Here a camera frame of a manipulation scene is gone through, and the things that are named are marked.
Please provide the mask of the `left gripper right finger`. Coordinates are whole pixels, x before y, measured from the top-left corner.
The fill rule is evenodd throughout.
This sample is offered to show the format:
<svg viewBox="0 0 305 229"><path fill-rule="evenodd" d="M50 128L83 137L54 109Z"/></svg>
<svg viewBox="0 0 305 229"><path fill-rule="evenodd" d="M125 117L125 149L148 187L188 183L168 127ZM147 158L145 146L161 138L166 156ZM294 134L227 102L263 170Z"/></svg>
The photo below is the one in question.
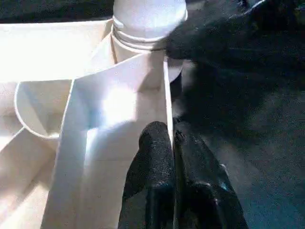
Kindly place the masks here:
<svg viewBox="0 0 305 229"><path fill-rule="evenodd" d="M246 229L226 167L189 123L176 119L173 129L175 228Z"/></svg>

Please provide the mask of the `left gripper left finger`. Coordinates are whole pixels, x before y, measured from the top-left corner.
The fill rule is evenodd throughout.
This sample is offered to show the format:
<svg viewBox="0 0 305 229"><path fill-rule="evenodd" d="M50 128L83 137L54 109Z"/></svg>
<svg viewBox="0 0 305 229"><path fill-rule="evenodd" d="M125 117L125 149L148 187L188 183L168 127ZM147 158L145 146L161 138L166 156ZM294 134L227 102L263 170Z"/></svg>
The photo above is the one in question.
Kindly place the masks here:
<svg viewBox="0 0 305 229"><path fill-rule="evenodd" d="M149 123L126 175L120 229L171 229L174 210L174 161L167 125Z"/></svg>

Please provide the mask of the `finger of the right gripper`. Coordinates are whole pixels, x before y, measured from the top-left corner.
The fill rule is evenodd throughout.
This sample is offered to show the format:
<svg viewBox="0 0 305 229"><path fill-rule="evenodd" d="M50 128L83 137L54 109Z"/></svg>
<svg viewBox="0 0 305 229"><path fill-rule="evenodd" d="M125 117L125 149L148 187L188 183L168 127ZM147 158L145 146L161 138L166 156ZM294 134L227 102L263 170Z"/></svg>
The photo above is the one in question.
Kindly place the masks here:
<svg viewBox="0 0 305 229"><path fill-rule="evenodd" d="M198 9L166 38L166 55L173 59L199 59L221 53L240 39L239 0L201 0Z"/></svg>

